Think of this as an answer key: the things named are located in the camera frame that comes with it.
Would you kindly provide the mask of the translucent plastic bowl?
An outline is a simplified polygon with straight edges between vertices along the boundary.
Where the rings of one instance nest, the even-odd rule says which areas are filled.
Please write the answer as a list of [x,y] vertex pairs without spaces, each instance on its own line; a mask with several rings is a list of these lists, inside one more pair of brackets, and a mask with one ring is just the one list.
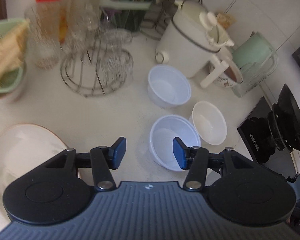
[[148,73],[147,93],[161,108],[174,108],[187,103],[192,90],[187,78],[176,68],[159,64]]
[[174,172],[181,172],[178,157],[173,153],[173,141],[180,138],[187,147],[200,146],[200,137],[187,119],[179,115],[160,117],[151,127],[149,151],[153,160],[160,166]]

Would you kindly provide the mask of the leaf pattern plate orange rim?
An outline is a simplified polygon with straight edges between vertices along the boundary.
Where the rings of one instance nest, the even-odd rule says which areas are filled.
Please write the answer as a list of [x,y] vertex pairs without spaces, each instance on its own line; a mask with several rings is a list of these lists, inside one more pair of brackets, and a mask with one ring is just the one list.
[[0,135],[0,214],[6,187],[68,146],[45,127],[17,124]]

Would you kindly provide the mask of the black induction cooktop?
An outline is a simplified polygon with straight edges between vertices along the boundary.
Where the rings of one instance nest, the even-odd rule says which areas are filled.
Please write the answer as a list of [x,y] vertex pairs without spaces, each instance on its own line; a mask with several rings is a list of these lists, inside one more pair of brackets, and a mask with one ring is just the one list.
[[267,119],[271,111],[272,106],[268,104],[265,97],[262,97],[247,118],[237,128],[252,159],[259,164],[268,162],[275,152],[280,151],[271,141]]

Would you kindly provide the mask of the textured clear glass tumbler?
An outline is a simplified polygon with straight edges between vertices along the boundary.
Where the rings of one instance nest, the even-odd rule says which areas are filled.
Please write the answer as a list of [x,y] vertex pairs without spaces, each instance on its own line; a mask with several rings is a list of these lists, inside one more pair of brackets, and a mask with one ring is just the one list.
[[236,85],[232,91],[237,97],[242,98],[265,78],[265,74],[259,63],[247,63],[240,71],[243,81],[239,85]]

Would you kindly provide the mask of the floral bowl with brown food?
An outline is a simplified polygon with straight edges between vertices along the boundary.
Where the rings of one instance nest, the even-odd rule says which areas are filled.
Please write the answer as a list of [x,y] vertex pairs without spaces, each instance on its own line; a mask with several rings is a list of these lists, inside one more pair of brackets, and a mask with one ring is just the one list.
[[222,73],[213,83],[219,87],[232,88],[243,82],[243,75],[234,62],[229,63],[228,69]]

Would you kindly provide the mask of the mint green electric kettle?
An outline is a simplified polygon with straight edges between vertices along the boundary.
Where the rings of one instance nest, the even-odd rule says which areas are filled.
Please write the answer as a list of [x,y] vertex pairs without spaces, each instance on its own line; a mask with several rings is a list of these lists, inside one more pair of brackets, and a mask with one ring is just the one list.
[[279,57],[270,42],[260,32],[255,32],[232,52],[232,60],[248,79],[253,74],[265,77],[272,74]]

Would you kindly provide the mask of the white electric cooking pot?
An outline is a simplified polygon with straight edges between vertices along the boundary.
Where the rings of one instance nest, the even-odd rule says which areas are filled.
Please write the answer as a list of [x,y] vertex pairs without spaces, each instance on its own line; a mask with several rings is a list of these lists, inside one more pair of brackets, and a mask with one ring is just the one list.
[[187,78],[193,78],[211,63],[213,71],[200,82],[206,88],[230,67],[219,57],[219,52],[235,44],[215,14],[200,3],[193,0],[174,3],[177,10],[157,44],[155,59],[159,64],[177,68]]

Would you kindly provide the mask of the yellow snack packet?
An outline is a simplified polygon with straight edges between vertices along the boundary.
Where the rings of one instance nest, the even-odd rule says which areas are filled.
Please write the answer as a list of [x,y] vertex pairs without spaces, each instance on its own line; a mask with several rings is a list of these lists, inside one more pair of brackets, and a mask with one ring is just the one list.
[[217,22],[224,28],[229,29],[233,24],[237,22],[234,16],[230,14],[225,14],[222,12],[216,13]]

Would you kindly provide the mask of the green colander with noodles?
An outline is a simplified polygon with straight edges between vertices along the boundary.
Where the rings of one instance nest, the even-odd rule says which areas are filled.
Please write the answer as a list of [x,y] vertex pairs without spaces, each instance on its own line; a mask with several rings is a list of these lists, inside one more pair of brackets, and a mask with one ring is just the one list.
[[23,18],[0,20],[0,96],[22,80],[28,33],[29,22]]

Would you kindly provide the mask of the red lid plastic jar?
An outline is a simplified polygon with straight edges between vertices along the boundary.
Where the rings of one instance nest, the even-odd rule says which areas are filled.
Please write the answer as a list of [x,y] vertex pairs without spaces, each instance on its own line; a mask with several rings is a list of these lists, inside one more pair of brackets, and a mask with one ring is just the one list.
[[30,47],[36,57],[57,57],[64,42],[68,0],[35,0],[24,16],[30,22]]

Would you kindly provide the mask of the green chopstick holder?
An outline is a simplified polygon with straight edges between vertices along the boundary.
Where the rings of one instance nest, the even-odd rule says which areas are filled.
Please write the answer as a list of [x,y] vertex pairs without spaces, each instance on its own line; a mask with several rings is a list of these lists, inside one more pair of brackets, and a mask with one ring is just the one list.
[[100,0],[101,19],[112,27],[136,33],[153,0]]

